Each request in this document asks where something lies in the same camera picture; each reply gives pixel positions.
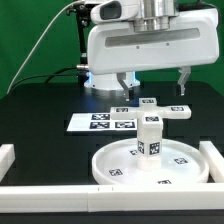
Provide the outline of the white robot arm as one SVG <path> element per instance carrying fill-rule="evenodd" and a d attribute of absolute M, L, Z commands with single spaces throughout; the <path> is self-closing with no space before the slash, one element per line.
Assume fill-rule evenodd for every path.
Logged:
<path fill-rule="evenodd" d="M 85 87 L 104 96 L 130 98 L 138 71 L 177 68 L 185 93 L 191 68 L 219 57 L 218 9 L 177 0 L 87 0 L 94 27 L 88 35 Z"/>

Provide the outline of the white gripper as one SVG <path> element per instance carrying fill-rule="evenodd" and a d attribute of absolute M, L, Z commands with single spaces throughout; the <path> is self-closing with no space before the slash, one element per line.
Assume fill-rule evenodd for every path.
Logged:
<path fill-rule="evenodd" d="M 211 64 L 219 57 L 216 9 L 184 11 L 163 31 L 136 33 L 131 22 L 104 23 L 88 36 L 89 70 L 95 75 L 117 73 L 127 101 L 134 90 L 122 72 L 179 68 L 177 95 L 185 95 L 191 67 Z"/>

